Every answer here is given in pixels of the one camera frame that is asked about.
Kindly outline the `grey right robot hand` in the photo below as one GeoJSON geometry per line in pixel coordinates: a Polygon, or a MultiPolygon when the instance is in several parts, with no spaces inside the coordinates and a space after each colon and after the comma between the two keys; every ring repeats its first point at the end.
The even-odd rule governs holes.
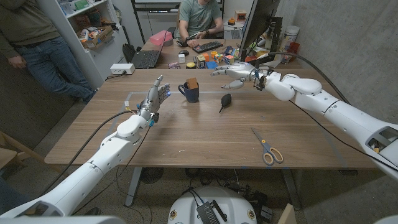
{"type": "Polygon", "coordinates": [[[255,82],[255,67],[247,62],[236,62],[230,65],[222,65],[215,68],[215,71],[210,75],[227,75],[233,79],[229,84],[222,86],[224,89],[239,89],[242,88],[244,82],[255,82]]]}

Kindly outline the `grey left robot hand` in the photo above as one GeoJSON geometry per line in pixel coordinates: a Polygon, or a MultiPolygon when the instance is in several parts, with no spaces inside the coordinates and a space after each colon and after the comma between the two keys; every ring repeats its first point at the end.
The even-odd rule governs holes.
{"type": "Polygon", "coordinates": [[[161,85],[163,76],[157,78],[150,88],[147,96],[140,104],[139,115],[149,120],[152,113],[156,113],[162,102],[170,96],[170,85],[168,83],[161,85]]]}

